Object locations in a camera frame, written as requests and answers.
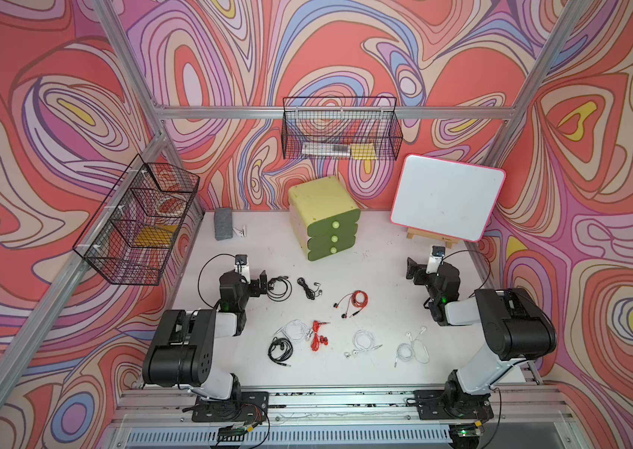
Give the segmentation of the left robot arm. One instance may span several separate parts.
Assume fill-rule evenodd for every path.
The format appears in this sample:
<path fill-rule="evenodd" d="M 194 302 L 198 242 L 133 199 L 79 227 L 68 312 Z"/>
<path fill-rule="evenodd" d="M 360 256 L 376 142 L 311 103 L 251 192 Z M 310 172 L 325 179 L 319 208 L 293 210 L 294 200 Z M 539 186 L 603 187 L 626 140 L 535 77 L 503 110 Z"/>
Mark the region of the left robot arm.
<path fill-rule="evenodd" d="M 243 333 L 246 305 L 267 294 L 268 283 L 265 272 L 248 281 L 229 271 L 219 278 L 220 299 L 213 308 L 164 312 L 142 365 L 143 382 L 195 395 L 195 404 L 185 409 L 195 422 L 266 420 L 268 396 L 243 396 L 238 376 L 215 365 L 214 342 Z"/>

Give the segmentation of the green yellow drawer cabinet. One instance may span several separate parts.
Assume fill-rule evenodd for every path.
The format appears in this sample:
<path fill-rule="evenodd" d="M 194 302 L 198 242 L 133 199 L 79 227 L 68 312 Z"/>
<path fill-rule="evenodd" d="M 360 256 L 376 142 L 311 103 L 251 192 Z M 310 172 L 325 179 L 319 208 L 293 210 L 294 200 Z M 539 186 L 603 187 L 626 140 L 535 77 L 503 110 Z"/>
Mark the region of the green yellow drawer cabinet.
<path fill-rule="evenodd" d="M 292 186 L 288 203 L 293 230 L 309 261 L 355 245 L 361 209 L 338 177 Z"/>

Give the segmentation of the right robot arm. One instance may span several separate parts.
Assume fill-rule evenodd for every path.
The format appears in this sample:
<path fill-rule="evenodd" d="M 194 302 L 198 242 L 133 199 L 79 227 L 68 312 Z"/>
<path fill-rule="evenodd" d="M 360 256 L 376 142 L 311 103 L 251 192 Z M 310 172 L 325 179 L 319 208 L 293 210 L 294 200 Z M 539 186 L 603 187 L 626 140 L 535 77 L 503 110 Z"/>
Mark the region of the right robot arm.
<path fill-rule="evenodd" d="M 461 299 L 457 268 L 445 261 L 419 264 L 412 258 L 406 259 L 405 278 L 426 288 L 424 308 L 436 324 L 480 325 L 485 339 L 466 365 L 449 374 L 439 396 L 415 395 L 417 407 L 426 409 L 427 417 L 442 410 L 455 419 L 492 419 L 492 387 L 518 364 L 556 349 L 552 321 L 523 288 L 480 288 L 473 297 Z"/>

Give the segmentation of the red earphones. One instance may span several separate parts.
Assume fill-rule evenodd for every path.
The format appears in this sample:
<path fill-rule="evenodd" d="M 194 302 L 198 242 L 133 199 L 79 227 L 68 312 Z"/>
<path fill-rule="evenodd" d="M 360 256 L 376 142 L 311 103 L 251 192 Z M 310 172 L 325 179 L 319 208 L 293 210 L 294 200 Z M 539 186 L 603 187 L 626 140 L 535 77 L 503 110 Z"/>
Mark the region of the red earphones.
<path fill-rule="evenodd" d="M 311 350 L 313 352 L 318 352 L 321 346 L 328 346 L 329 345 L 329 339 L 321 334 L 321 329 L 322 327 L 324 327 L 325 325 L 327 325 L 328 322 L 323 322 L 323 321 L 318 321 L 318 320 L 314 320 L 314 322 L 312 323 L 312 342 L 311 342 Z"/>
<path fill-rule="evenodd" d="M 339 309 L 342 305 L 346 308 L 342 313 L 342 319 L 352 318 L 360 314 L 369 304 L 369 296 L 365 291 L 355 290 L 333 304 L 333 308 Z"/>

